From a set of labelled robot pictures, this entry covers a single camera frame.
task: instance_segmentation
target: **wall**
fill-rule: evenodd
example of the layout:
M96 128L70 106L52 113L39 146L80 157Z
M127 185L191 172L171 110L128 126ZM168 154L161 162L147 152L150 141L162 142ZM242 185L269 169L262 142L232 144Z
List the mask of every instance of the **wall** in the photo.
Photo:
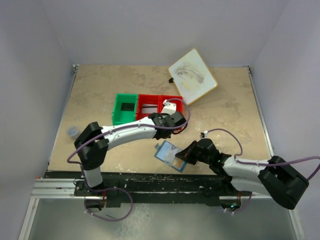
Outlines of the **wall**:
M288 0L41 0L76 64L252 64Z
M43 175L72 65L38 0L0 2L0 232L18 239L36 176Z
M253 64L256 87L276 155L320 155L320 1L290 0ZM295 167L305 176L319 161ZM298 204L307 239L319 239L320 174Z

